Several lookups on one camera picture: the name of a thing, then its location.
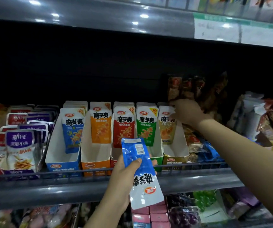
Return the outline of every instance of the gold snack package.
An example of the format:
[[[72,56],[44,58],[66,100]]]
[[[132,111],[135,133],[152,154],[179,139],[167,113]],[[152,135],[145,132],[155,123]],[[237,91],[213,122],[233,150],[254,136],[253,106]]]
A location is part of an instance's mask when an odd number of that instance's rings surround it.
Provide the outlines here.
[[[90,102],[91,137],[93,143],[111,143],[111,103]]]
[[[160,106],[159,107],[159,126],[163,145],[170,145],[174,139],[175,128],[177,122],[175,119],[170,120],[169,116],[175,113],[175,109],[172,106]]]

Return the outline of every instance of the metal shelf edge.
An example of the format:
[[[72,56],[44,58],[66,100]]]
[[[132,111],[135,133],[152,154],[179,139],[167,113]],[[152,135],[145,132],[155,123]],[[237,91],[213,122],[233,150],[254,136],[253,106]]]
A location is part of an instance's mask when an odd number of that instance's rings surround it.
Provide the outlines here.
[[[163,194],[243,186],[231,169],[162,172]],[[93,202],[102,199],[109,177],[0,182],[0,210]]]

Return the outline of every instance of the orange package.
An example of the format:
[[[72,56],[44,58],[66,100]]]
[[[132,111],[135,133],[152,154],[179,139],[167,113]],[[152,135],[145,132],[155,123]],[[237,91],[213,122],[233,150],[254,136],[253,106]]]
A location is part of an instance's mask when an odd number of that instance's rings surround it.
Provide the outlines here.
[[[91,138],[93,143],[111,143],[111,103],[90,102]]]

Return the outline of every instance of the hand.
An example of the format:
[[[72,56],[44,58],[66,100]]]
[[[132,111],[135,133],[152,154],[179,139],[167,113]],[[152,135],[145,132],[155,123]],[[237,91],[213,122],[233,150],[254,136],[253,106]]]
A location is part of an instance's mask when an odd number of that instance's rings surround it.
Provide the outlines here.
[[[109,184],[102,201],[112,201],[112,206],[114,209],[118,209],[121,215],[129,205],[129,193],[133,186],[134,174],[141,163],[142,159],[138,158],[125,168],[123,155],[121,154],[112,170]],[[152,164],[154,166],[157,165],[157,160],[153,160]]]
[[[170,115],[169,119],[177,119],[194,128],[201,120],[211,118],[202,112],[200,106],[194,100],[179,99],[170,102],[169,105],[175,106],[175,114]]]

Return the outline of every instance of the stack of pink boxes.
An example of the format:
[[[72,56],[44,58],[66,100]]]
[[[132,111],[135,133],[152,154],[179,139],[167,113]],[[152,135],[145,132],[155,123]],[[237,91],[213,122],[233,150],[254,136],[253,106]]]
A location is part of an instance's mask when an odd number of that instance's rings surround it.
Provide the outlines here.
[[[133,227],[170,228],[165,200],[152,206],[131,210]]]

